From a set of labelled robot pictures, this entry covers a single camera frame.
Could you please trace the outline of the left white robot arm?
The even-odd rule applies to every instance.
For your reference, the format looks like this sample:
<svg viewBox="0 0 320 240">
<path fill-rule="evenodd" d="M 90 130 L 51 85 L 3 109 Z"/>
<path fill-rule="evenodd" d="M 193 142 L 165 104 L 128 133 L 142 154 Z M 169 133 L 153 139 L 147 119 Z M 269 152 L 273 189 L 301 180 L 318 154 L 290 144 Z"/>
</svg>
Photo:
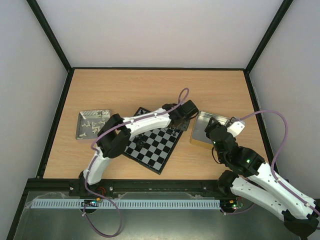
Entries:
<svg viewBox="0 0 320 240">
<path fill-rule="evenodd" d="M 167 127 L 178 127 L 199 112 L 196 105 L 188 100 L 178 104 L 165 104 L 155 111 L 139 116 L 121 117 L 114 114 L 98 133 L 97 139 L 91 144 L 94 155 L 88 167 L 82 171 L 80 186 L 85 192 L 102 195 L 95 192 L 91 186 L 102 180 L 102 175 L 111 163 L 125 152 L 131 139 L 148 131 Z"/>
</svg>

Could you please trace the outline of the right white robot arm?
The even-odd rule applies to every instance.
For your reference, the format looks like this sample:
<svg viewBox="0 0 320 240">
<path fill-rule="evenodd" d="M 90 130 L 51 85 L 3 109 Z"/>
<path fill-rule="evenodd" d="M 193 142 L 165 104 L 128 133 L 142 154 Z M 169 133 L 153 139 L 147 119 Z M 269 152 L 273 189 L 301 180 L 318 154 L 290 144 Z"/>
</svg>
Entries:
<svg viewBox="0 0 320 240">
<path fill-rule="evenodd" d="M 218 191 L 264 208 L 283 221 L 290 232 L 306 240 L 319 227 L 319 199 L 297 190 L 253 149 L 239 146 L 236 136 L 244 128 L 243 121 L 233 120 L 225 126 L 212 117 L 204 130 L 218 161 L 228 168 L 218 179 Z"/>
</svg>

